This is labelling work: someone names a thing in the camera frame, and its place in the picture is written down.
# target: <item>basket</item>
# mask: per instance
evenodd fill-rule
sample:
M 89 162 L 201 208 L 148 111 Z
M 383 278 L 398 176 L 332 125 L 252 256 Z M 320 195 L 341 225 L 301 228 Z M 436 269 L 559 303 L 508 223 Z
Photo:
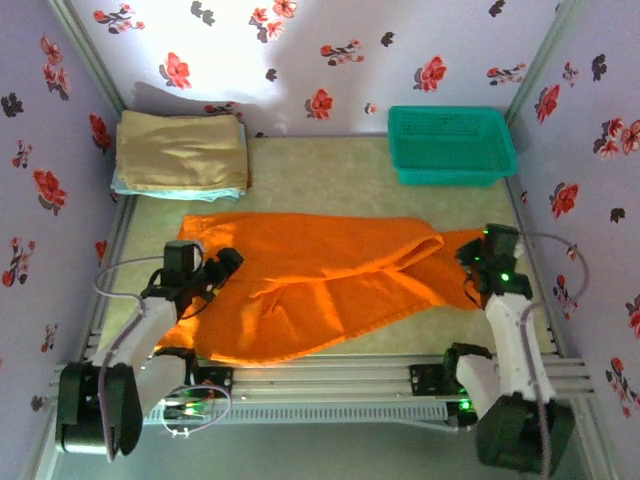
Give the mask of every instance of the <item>basket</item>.
M 388 127 L 404 185 L 489 187 L 518 169 L 507 124 L 493 108 L 396 106 Z

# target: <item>cable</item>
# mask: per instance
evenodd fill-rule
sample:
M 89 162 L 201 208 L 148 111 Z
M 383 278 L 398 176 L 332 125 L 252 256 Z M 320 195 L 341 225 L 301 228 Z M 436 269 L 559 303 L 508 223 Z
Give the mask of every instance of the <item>cable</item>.
M 160 267 L 155 272 L 153 272 L 151 274 L 151 277 L 149 278 L 149 283 L 147 283 L 147 287 L 150 287 L 151 285 L 156 283 L 156 280 L 158 279 L 158 276 L 160 276 L 161 273 L 162 273 L 162 267 Z
M 202 313 L 204 309 L 207 308 L 211 302 L 213 302 L 213 298 L 211 300 L 208 300 L 202 307 L 200 307 L 198 310 L 193 312 L 191 315 L 187 315 L 186 317 L 180 317 L 180 320 L 186 320 L 187 318 L 195 317 L 199 313 Z
M 519 232 L 520 235 L 524 237 L 542 237 L 542 238 L 550 238 L 552 240 L 556 240 L 560 243 L 564 243 L 569 247 L 575 248 L 574 244 L 569 242 L 568 240 L 559 237 L 557 235 L 553 235 L 550 233 L 527 233 L 527 232 Z M 576 255 L 582 262 L 582 267 L 584 271 L 584 280 L 582 286 L 578 290 L 578 293 L 574 296 L 574 301 L 577 302 L 578 299 L 584 294 L 587 290 L 590 280 L 589 266 L 587 265 L 587 261 L 585 260 L 582 253 L 575 249 Z M 533 388 L 536 394 L 536 400 L 538 404 L 538 416 L 540 419 L 540 440 L 542 443 L 542 473 L 541 477 L 546 480 L 549 478 L 551 472 L 551 435 L 549 433 L 549 424 L 547 420 L 547 411 L 545 408 L 544 400 L 542 399 L 542 392 L 540 391 L 540 384 L 538 383 L 538 376 L 535 368 L 535 364 L 533 361 L 533 354 L 531 352 L 531 346 L 529 345 L 528 337 L 527 337 L 527 321 L 529 319 L 529 314 L 531 311 L 539 306 L 543 306 L 543 302 L 537 302 L 530 304 L 524 312 L 522 312 L 522 316 L 520 317 L 520 336 L 522 339 L 522 346 L 524 348 L 525 356 L 527 358 L 527 365 L 529 367 L 529 375 L 531 376 L 531 380 L 533 382 Z
M 465 278 L 465 279 L 464 279 L 464 282 L 462 282 L 462 288 L 464 289 L 464 294 L 467 296 L 467 298 L 468 298 L 469 300 L 471 300 L 471 301 L 473 302 L 473 304 L 474 304 L 476 307 L 478 307 L 480 310 L 482 310 L 482 305 L 480 305 L 480 304 L 478 303 L 478 301 L 477 301 L 475 298 L 473 298 L 473 297 L 471 296 L 471 294 L 469 293 L 469 291 L 467 290 L 467 283 L 469 283 L 471 280 L 473 280 L 473 279 L 471 278 L 471 275 L 467 275 L 467 278 Z
M 133 321 L 129 324 L 129 326 L 125 328 L 122 332 L 120 332 L 120 335 L 118 335 L 116 339 L 113 341 L 111 348 L 109 348 L 109 351 L 105 355 L 104 361 L 100 366 L 100 372 L 98 373 L 98 404 L 100 405 L 100 417 L 102 419 L 102 435 L 104 438 L 105 447 L 107 449 L 107 460 L 109 463 L 112 463 L 113 460 L 115 459 L 115 452 L 113 449 L 112 432 L 111 432 L 111 428 L 109 427 L 109 412 L 108 412 L 108 406 L 107 406 L 107 394 L 105 391 L 106 390 L 105 377 L 107 373 L 107 368 L 109 368 L 109 363 L 114 357 L 114 352 L 122 344 L 124 339 L 127 338 L 127 336 L 138 326 L 138 323 L 140 323 L 140 320 L 142 320 L 142 318 L 144 317 L 145 308 L 144 308 L 144 301 L 140 295 L 135 295 L 133 293 L 107 292 L 106 290 L 103 290 L 102 288 L 100 288 L 98 286 L 98 283 L 106 273 L 111 272 L 117 268 L 120 268 L 123 265 L 131 265 L 134 263 L 148 262 L 151 260 L 161 260 L 163 258 L 164 257 L 161 257 L 161 256 L 154 256 L 154 257 L 136 258 L 133 260 L 126 260 L 124 262 L 119 262 L 100 272 L 98 275 L 96 275 L 95 279 L 93 280 L 93 288 L 100 295 L 104 295 L 105 297 L 109 297 L 109 298 L 132 298 L 138 302 L 138 313 L 136 315 L 136 318 L 134 318 Z
M 151 260 L 162 260 L 164 257 L 156 255 L 153 257 L 143 257 L 143 258 L 135 258 L 133 260 L 126 260 L 124 262 L 119 262 L 116 263 L 115 265 L 111 265 L 109 268 L 104 269 L 102 272 L 100 272 L 96 278 L 93 280 L 93 289 L 98 292 L 100 295 L 103 295 L 105 297 L 109 297 L 109 298 L 131 298 L 135 301 L 138 302 L 138 306 L 140 307 L 141 311 L 144 311 L 144 302 L 142 301 L 142 297 L 140 295 L 136 295 L 134 293 L 115 293 L 115 292 L 107 292 L 106 290 L 101 289 L 98 286 L 98 283 L 100 282 L 100 280 L 102 279 L 102 277 L 104 275 L 106 275 L 107 273 L 116 270 L 117 268 L 120 268 L 124 265 L 131 265 L 134 263 L 142 263 L 142 262 L 149 262 Z
M 191 431 L 189 431 L 189 429 L 185 428 L 183 432 L 178 432 L 178 430 L 176 429 L 170 429 L 169 426 L 167 425 L 167 422 L 164 419 L 164 401 L 162 402 L 163 405 L 163 409 L 162 409 L 162 415 L 160 416 L 160 420 L 162 421 L 162 425 L 164 426 L 164 428 L 175 438 L 177 436 L 183 436 L 185 438 L 189 438 L 189 435 L 191 435 L 192 433 L 196 433 L 199 431 L 204 430 L 205 428 L 209 428 L 212 425 L 215 425 L 216 423 L 218 423 L 220 420 L 222 420 L 224 417 L 226 417 L 229 412 L 231 411 L 231 406 L 233 404 L 233 400 L 231 400 L 231 395 L 229 394 L 229 392 L 227 392 L 224 388 L 218 387 L 216 385 L 186 385 L 184 387 L 178 387 L 175 390 L 172 390 L 171 393 L 169 393 L 169 395 L 174 395 L 176 393 L 181 393 L 184 392 L 186 390 L 215 390 L 216 392 L 220 392 L 223 393 L 225 397 L 227 397 L 227 400 L 229 400 L 229 403 L 227 404 L 227 408 L 224 410 L 224 412 L 222 412 L 222 414 L 218 415 L 217 417 L 209 420 L 207 423 L 200 425 L 199 427 L 196 427 L 194 429 L 192 429 Z

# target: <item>metal frame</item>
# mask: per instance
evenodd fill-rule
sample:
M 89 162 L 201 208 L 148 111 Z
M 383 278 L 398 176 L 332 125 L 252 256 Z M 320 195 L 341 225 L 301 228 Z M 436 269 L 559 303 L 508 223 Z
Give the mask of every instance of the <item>metal frame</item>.
M 120 113 L 125 108 L 117 88 L 100 61 L 81 22 L 73 8 L 66 0 L 48 0 L 51 8 L 74 42 L 80 56 L 85 61 L 96 84 L 112 106 Z M 546 59 L 557 44 L 583 0 L 566 0 L 558 12 L 543 45 L 541 46 L 529 74 L 516 95 L 508 113 L 509 122 L 516 118 L 524 98 L 529 93 L 533 82 L 539 76 Z M 513 196 L 513 183 L 507 181 L 507 188 L 518 225 L 522 228 L 519 204 Z M 136 198 L 124 197 L 119 203 L 116 221 L 109 237 L 110 251 L 105 259 L 105 266 L 119 261 L 122 255 L 129 226 L 136 208 Z M 527 255 L 535 281 L 545 296 L 546 286 L 538 275 L 539 265 L 531 254 L 531 245 L 527 246 Z M 115 275 L 105 276 L 102 287 L 113 287 Z M 87 312 L 87 330 L 84 341 L 79 345 L 76 358 L 84 358 L 88 345 L 95 343 L 100 334 L 108 307 L 108 300 L 94 294 Z M 557 319 L 546 307 L 550 333 L 556 341 L 560 356 L 566 352 L 565 342 L 555 328 Z M 588 469 L 590 478 L 597 480 L 616 480 L 619 476 L 612 463 L 610 442 L 607 441 L 596 422 L 597 409 L 590 400 L 594 392 L 588 382 L 588 373 L 583 363 L 563 359 L 560 356 L 545 356 L 545 366 L 549 368 L 550 377 L 555 371 L 557 377 L 565 381 L 556 382 L 559 392 L 563 389 L 578 388 L 579 395 L 572 390 L 570 400 L 576 415 L 577 431 L 581 442 L 583 465 Z M 330 422 L 337 421 L 394 421 L 412 425 L 429 424 L 432 428 L 453 431 L 446 427 L 446 402 L 459 401 L 459 397 L 434 398 L 410 396 L 410 379 L 408 365 L 417 363 L 441 362 L 438 356 L 329 356 L 307 357 L 278 367 L 241 367 L 234 373 L 233 399 L 236 407 L 234 414 L 227 419 L 228 423 L 291 423 L 296 422 Z M 566 376 L 575 380 L 567 384 Z M 35 448 L 29 467 L 22 478 L 50 480 L 56 471 L 57 451 L 55 450 L 55 410 L 49 404 L 48 422 L 41 441 Z M 146 419 L 146 423 L 159 422 L 159 410 L 154 409 Z

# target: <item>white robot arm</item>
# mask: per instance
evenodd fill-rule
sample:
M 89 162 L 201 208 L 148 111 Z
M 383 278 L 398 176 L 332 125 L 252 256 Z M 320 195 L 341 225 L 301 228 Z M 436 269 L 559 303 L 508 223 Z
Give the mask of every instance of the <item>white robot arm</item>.
M 142 311 L 135 312 L 120 335 L 88 361 L 69 363 L 62 370 L 56 417 L 58 450 L 128 455 L 151 409 L 176 387 L 198 382 L 195 352 L 154 349 L 194 298 L 211 302 L 243 261 L 231 248 L 220 250 L 217 260 L 204 261 L 202 255 L 196 243 L 168 242 L 163 268 L 157 272 L 160 283 L 154 284 L 154 274 L 141 294 Z M 101 396 L 106 408 L 101 408 Z
M 455 381 L 474 405 L 480 461 L 521 472 L 543 472 L 541 425 L 545 419 L 553 451 L 552 474 L 573 431 L 573 413 L 556 402 L 534 323 L 529 321 L 531 286 L 526 275 L 515 272 L 516 257 L 521 254 L 519 233 L 503 225 L 488 225 L 484 233 L 484 238 L 460 248 L 457 257 L 480 294 L 498 361 L 484 348 L 458 344 L 445 355 L 445 365 L 448 360 Z

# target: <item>light blue towel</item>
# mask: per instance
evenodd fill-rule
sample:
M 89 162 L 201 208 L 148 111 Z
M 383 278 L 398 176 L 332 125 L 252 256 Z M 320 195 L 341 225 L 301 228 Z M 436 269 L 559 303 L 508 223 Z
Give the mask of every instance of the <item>light blue towel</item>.
M 240 125 L 240 140 L 246 147 L 247 138 L 242 125 Z M 146 195 L 147 197 L 167 200 L 201 200 L 203 202 L 213 202 L 219 198 L 238 200 L 244 195 L 244 192 L 237 188 L 221 188 L 218 190 L 132 190 L 118 178 L 116 172 L 113 172 L 111 188 L 121 195 Z

